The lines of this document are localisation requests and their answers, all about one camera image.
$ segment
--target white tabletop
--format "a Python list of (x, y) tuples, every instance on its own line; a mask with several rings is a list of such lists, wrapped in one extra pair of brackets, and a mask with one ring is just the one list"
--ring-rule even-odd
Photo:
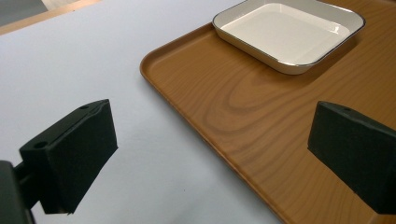
[(56, 223), (279, 223), (140, 74), (150, 51), (240, 0), (103, 0), (0, 35), (0, 160), (87, 103), (109, 99), (119, 149)]

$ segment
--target black metal bracket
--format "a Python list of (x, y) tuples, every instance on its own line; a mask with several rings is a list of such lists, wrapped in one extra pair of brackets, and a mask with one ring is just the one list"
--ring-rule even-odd
[(34, 223), (38, 201), (46, 214), (74, 213), (117, 148), (110, 102), (79, 107), (26, 143), (21, 164), (0, 161), (0, 223)]

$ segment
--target wooden tray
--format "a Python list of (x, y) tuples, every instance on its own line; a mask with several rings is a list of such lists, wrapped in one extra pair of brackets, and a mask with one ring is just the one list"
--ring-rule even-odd
[(396, 223), (307, 149), (319, 100), (396, 129), (396, 4), (338, 6), (359, 12), (366, 27), (303, 75), (278, 73), (211, 24), (152, 51), (141, 73), (286, 223)]

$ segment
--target screw hole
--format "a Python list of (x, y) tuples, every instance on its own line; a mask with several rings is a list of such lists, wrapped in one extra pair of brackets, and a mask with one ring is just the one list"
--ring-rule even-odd
[(35, 144), (35, 148), (43, 148), (48, 144), (48, 142), (39, 142)]

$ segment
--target white ceramic dish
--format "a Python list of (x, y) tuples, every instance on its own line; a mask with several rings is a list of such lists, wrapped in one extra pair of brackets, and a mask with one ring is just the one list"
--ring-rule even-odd
[(364, 24), (351, 10), (315, 0), (247, 0), (213, 19), (222, 39), (289, 75), (307, 71)]

